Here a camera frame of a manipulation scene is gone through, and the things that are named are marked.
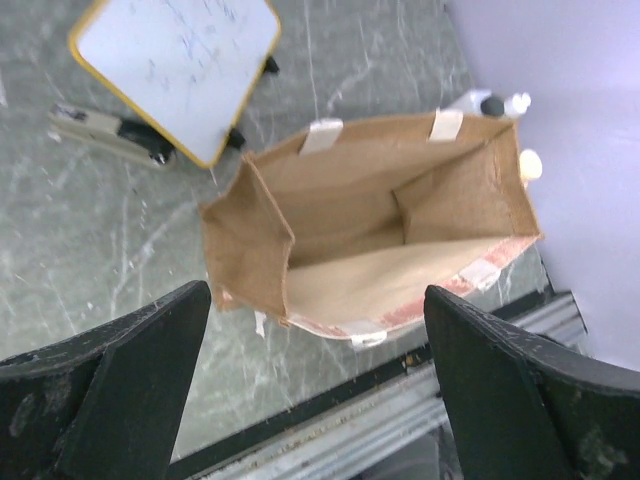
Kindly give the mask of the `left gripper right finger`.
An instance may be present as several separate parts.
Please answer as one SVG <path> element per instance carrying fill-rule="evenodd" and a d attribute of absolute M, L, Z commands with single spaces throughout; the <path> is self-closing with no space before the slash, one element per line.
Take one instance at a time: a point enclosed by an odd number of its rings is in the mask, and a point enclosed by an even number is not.
<path fill-rule="evenodd" d="M 424 318 L 467 479 L 636 479 L 639 374 L 429 286 Z"/>

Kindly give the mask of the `white square bottle black cap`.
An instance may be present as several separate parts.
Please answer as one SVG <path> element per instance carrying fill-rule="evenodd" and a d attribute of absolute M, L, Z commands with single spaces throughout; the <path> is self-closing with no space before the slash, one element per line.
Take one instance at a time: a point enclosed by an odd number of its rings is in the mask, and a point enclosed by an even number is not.
<path fill-rule="evenodd" d="M 472 89 L 446 107 L 464 114 L 502 117 L 505 114 L 504 100 L 491 90 Z"/>

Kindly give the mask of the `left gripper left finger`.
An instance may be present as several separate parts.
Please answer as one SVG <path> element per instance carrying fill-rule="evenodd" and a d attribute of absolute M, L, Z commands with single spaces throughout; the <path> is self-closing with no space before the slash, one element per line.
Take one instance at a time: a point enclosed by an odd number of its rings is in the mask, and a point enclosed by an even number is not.
<path fill-rule="evenodd" d="M 211 293 L 158 300 L 1 363 L 4 479 L 163 479 Z"/>

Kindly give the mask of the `cream bottle white cap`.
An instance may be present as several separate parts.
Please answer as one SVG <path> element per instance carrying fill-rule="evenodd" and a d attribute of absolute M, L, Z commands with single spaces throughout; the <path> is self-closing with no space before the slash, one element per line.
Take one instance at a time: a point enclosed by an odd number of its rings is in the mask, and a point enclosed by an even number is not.
<path fill-rule="evenodd" d="M 524 149 L 519 154 L 520 179 L 525 188 L 531 182 L 541 178 L 543 165 L 538 153 L 532 149 Z"/>

